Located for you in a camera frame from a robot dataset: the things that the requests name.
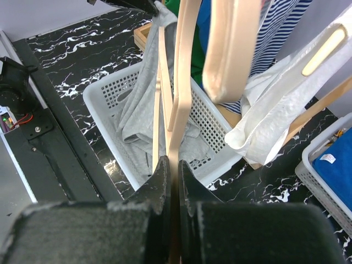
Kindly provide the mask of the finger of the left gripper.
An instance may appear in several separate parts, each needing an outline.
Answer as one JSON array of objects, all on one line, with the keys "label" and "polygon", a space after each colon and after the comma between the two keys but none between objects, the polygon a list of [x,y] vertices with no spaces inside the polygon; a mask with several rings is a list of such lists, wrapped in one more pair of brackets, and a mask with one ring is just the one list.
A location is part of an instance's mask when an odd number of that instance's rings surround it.
[{"label": "finger of the left gripper", "polygon": [[141,10],[147,14],[158,14],[159,11],[151,0],[100,0],[101,2],[113,6]]}]

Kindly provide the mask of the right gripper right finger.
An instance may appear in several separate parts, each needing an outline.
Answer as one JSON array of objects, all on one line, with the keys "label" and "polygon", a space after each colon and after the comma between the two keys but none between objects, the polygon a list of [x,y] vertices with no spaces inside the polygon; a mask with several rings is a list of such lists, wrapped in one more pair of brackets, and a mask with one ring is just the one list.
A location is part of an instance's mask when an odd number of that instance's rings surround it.
[{"label": "right gripper right finger", "polygon": [[321,209],[304,203],[225,203],[179,162],[182,263],[344,263]]}]

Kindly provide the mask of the beige wooden hanger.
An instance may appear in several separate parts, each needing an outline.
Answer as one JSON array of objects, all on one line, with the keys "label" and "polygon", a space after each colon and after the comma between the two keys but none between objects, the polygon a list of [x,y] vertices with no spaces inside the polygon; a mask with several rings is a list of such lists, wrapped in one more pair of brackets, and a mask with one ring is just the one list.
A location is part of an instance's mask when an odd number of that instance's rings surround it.
[{"label": "beige wooden hanger", "polygon": [[[159,153],[159,117],[164,117],[166,154],[170,165],[169,262],[181,260],[179,148],[191,110],[191,52],[200,1],[181,1],[169,77],[164,28],[159,29],[154,106],[153,156]],[[202,81],[214,103],[236,101],[244,92],[254,55],[262,1],[212,1],[211,23]]]}]

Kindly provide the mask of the grey tank top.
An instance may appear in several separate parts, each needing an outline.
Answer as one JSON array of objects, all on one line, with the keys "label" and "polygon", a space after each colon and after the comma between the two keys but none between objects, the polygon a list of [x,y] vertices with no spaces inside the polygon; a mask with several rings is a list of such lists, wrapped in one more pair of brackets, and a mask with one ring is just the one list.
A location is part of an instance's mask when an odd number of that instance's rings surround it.
[{"label": "grey tank top", "polygon": [[142,176],[152,174],[153,113],[158,65],[158,32],[165,28],[166,55],[169,73],[173,74],[177,17],[165,5],[155,1],[159,11],[152,19],[146,49],[137,82],[119,108],[114,122],[122,136],[126,152]]}]

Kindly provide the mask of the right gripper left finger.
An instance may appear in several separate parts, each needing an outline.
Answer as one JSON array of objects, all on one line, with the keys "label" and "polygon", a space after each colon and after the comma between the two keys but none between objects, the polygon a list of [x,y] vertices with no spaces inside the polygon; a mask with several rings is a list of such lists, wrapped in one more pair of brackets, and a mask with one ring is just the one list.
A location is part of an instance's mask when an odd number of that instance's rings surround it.
[{"label": "right gripper left finger", "polygon": [[1,246],[1,263],[166,263],[171,172],[160,157],[128,199],[25,208]]}]

